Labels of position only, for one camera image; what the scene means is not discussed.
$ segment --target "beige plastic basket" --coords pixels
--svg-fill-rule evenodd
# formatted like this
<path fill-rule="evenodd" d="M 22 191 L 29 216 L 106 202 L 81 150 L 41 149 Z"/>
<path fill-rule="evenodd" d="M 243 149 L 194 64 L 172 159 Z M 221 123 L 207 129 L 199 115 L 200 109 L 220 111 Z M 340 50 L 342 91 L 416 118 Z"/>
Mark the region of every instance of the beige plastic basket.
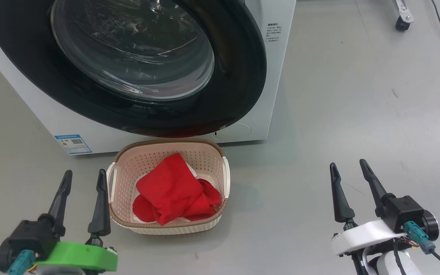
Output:
<path fill-rule="evenodd" d="M 200 178 L 208 180 L 222 196 L 218 212 L 205 220 L 180 219 L 161 226 L 143 223 L 135 217 L 132 204 L 139 195 L 137 180 L 154 169 L 164 158 L 180 153 Z M 133 143 L 120 151 L 107 171 L 110 191 L 110 216 L 118 225 L 147 235 L 177 235 L 205 231 L 217 225 L 228 204 L 230 169 L 217 144 L 203 139 L 160 139 Z"/>

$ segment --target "blue and white sticker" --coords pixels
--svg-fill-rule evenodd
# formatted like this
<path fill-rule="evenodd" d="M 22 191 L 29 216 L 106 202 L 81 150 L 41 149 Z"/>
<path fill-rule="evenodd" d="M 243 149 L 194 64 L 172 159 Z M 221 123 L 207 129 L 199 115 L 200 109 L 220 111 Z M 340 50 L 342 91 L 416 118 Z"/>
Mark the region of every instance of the blue and white sticker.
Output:
<path fill-rule="evenodd" d="M 55 136 L 57 141 L 68 152 L 69 155 L 79 155 L 92 153 L 91 149 L 84 142 L 83 138 L 78 134 L 68 136 Z"/>

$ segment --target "floor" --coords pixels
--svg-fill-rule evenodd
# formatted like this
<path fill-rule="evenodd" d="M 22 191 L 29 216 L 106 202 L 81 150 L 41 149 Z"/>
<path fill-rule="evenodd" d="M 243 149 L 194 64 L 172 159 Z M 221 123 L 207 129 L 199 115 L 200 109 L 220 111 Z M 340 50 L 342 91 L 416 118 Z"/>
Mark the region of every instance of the floor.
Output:
<path fill-rule="evenodd" d="M 411 195 L 440 225 L 440 28 L 430 0 L 407 4 L 416 21 L 399 33 L 390 0 L 297 2 L 269 138 L 224 147 L 232 187 L 220 223 L 168 237 L 113 224 L 104 241 L 119 253 L 116 274 L 355 274 L 349 258 L 332 255 L 342 224 L 331 162 L 356 222 L 376 219 L 365 158 L 387 191 Z M 97 171 L 112 158 L 66 155 L 0 74 L 0 243 L 47 211 L 67 169 L 63 240 L 85 242 Z M 440 274 L 433 257 L 411 256 L 424 275 Z"/>

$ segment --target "brown basket rim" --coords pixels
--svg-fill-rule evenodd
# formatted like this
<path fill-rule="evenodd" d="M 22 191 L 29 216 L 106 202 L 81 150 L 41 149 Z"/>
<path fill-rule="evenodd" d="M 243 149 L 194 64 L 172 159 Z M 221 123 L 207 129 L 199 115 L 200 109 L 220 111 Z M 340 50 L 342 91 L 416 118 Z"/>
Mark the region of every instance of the brown basket rim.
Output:
<path fill-rule="evenodd" d="M 126 146 L 120 152 L 117 153 L 116 158 L 115 158 L 115 162 L 118 162 L 120 157 L 125 152 L 127 152 L 128 150 L 130 150 L 132 148 L 136 148 L 136 147 L 140 147 L 140 146 L 149 146 L 149 145 L 153 145 L 153 144 L 185 143 L 185 142 L 208 144 L 208 145 L 214 147 L 220 153 L 220 156 L 222 158 L 225 156 L 223 154 L 223 151 L 220 148 L 220 146 L 218 146 L 218 144 L 211 142 L 211 141 L 207 141 L 206 139 L 155 139 L 152 141 L 140 141 L 140 142 L 132 143 L 129 146 Z M 129 222 L 123 221 L 113 211 L 112 204 L 108 204 L 108 207 L 110 209 L 110 216 L 112 217 L 113 221 L 115 221 L 116 223 L 118 223 L 121 226 L 124 226 L 126 228 L 160 229 L 160 228 L 182 228 L 182 227 L 198 226 L 198 225 L 204 225 L 206 223 L 211 223 L 212 221 L 218 219 L 218 217 L 220 217 L 222 215 L 222 213 L 225 210 L 225 208 L 227 207 L 227 205 L 228 205 L 228 198 L 225 198 L 225 199 L 223 199 L 222 205 L 220 205 L 220 209 L 218 210 L 218 212 L 208 219 L 195 221 L 195 222 L 189 222 L 189 223 L 175 223 L 175 224 L 164 225 L 164 226 L 161 226 L 159 224 L 129 223 Z"/>

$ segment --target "washing machine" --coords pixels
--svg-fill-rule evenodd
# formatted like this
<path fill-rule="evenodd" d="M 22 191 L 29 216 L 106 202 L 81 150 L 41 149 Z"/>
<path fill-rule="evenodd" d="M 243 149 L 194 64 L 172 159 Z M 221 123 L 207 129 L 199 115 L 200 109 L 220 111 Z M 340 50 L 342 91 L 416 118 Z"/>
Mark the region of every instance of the washing machine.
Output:
<path fill-rule="evenodd" d="M 0 0 L 0 71 L 70 155 L 266 139 L 296 0 Z"/>

